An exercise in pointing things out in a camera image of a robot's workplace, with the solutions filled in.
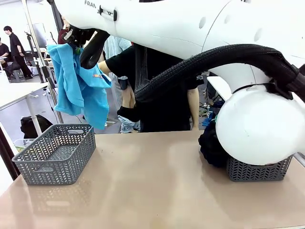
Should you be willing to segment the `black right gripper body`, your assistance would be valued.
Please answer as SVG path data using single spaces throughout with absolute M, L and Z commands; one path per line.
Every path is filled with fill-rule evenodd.
M 95 29 L 79 29 L 70 26 L 60 33 L 60 44 L 68 44 L 72 49 L 76 47 L 96 49 L 96 44 L 92 42 L 97 31 Z

